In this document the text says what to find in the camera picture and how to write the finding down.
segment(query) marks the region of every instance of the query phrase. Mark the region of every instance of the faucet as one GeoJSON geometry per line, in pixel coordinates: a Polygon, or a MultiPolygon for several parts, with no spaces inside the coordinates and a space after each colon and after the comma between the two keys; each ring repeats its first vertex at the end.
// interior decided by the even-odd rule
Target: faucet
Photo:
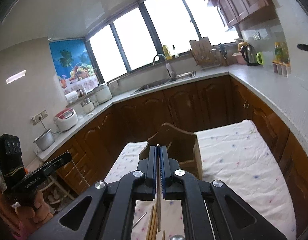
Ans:
{"type": "Polygon", "coordinates": [[[176,77],[176,72],[173,70],[172,66],[167,62],[167,59],[165,57],[165,55],[159,53],[157,54],[154,58],[153,58],[153,66],[155,66],[155,58],[157,56],[162,56],[165,59],[165,66],[166,66],[166,70],[168,72],[168,75],[170,78],[175,78],[176,77]]]}

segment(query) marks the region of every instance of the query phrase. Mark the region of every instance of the green mug handle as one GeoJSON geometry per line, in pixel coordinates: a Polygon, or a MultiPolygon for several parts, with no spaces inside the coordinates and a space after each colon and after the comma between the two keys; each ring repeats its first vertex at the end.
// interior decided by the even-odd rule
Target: green mug handle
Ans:
{"type": "Polygon", "coordinates": [[[256,60],[260,65],[264,65],[264,57],[262,52],[256,54],[256,60]]]}

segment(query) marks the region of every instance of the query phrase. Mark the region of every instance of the tropical poster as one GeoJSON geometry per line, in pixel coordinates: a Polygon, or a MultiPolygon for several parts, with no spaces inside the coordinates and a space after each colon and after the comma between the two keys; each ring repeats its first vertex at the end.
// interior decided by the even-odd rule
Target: tropical poster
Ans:
{"type": "Polygon", "coordinates": [[[97,87],[98,79],[83,40],[54,41],[49,47],[65,95],[79,89],[89,92],[97,87]]]}

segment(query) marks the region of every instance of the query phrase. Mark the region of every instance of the rice cooker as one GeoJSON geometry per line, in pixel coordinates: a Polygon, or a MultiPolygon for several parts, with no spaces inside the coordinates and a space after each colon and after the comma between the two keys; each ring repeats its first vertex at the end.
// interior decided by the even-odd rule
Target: rice cooker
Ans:
{"type": "Polygon", "coordinates": [[[54,122],[61,132],[67,131],[77,124],[77,114],[74,109],[66,108],[55,115],[54,122]]]}
{"type": "Polygon", "coordinates": [[[93,89],[93,92],[97,102],[100,104],[108,101],[113,97],[106,83],[98,84],[98,86],[93,89]]]}

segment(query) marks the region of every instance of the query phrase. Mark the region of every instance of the countertop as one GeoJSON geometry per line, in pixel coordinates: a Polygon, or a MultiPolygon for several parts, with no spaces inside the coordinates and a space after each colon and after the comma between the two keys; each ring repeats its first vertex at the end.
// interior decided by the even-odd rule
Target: countertop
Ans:
{"type": "Polygon", "coordinates": [[[308,156],[308,90],[301,87],[292,78],[266,71],[263,67],[235,64],[229,67],[197,71],[195,77],[170,82],[139,93],[133,94],[136,91],[134,89],[117,95],[96,107],[90,114],[85,115],[69,131],[61,133],[47,150],[38,153],[38,157],[46,161],[69,138],[116,103],[170,87],[228,74],[261,98],[283,120],[308,156]]]}

